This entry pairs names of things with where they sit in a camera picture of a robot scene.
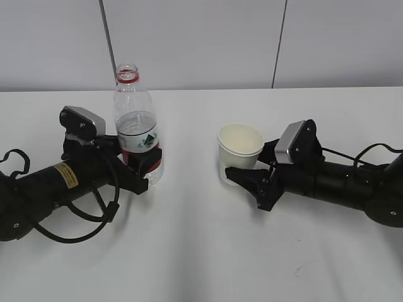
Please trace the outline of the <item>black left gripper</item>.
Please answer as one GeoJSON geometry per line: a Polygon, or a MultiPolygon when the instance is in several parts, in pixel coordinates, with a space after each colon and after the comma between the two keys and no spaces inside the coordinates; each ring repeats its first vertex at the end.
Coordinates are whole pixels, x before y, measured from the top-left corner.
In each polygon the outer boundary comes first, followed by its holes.
{"type": "Polygon", "coordinates": [[[66,137],[63,142],[62,160],[82,158],[85,162],[96,159],[109,173],[108,184],[140,195],[149,188],[145,175],[157,169],[162,160],[159,147],[144,153],[129,153],[128,166],[118,156],[122,153],[116,135],[102,135],[91,142],[78,142],[66,137]]]}

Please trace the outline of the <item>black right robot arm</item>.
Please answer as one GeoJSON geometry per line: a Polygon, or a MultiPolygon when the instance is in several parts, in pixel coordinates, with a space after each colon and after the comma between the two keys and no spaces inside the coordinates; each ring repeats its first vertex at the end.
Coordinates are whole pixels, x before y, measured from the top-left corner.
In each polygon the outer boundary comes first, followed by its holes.
{"type": "Polygon", "coordinates": [[[274,144],[266,143],[258,158],[269,169],[225,168],[227,179],[252,194],[259,209],[271,211],[288,192],[360,210],[381,225],[402,227],[402,150],[383,144],[397,158],[371,165],[361,160],[375,148],[370,145],[352,159],[353,165],[342,165],[327,162],[316,142],[301,163],[281,164],[275,160],[274,144]]]}

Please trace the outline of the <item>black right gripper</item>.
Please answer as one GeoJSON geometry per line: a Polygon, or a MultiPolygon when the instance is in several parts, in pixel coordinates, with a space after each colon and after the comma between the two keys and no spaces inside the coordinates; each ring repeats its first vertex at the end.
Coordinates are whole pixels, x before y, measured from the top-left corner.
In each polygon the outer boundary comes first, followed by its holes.
{"type": "MultiPolygon", "coordinates": [[[[275,147],[280,139],[266,142],[258,161],[276,165],[275,147]]],[[[257,197],[260,210],[271,211],[275,203],[285,193],[293,193],[313,198],[315,196],[315,175],[297,165],[278,164],[269,169],[225,169],[227,179],[240,185],[257,197]]]]}

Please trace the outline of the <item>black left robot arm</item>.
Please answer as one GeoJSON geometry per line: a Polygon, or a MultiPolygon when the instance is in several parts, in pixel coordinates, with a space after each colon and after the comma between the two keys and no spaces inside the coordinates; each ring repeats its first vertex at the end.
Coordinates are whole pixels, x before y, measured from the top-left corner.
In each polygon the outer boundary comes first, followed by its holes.
{"type": "Polygon", "coordinates": [[[29,172],[30,158],[24,151],[15,148],[6,152],[4,160],[18,154],[24,166],[8,176],[1,174],[1,241],[19,240],[32,229],[59,243],[89,240],[113,221],[122,189],[137,195],[148,190],[145,175],[162,158],[162,150],[154,147],[131,155],[124,164],[118,157],[118,139],[113,135],[86,143],[66,138],[63,149],[61,162],[34,173],[29,172]],[[81,237],[63,238],[40,225],[64,206],[98,227],[81,237]]]}

